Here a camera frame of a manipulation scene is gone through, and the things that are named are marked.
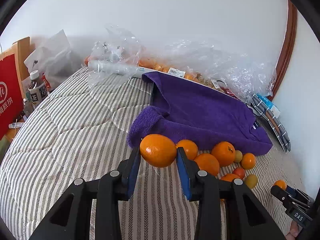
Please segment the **right hand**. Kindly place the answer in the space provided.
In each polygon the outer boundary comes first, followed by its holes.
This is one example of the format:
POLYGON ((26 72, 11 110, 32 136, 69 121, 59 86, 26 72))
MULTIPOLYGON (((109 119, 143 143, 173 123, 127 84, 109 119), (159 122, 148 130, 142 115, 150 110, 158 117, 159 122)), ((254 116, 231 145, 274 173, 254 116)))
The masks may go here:
POLYGON ((295 240, 299 232, 299 225, 293 220, 290 225, 290 230, 285 236, 286 240, 295 240))

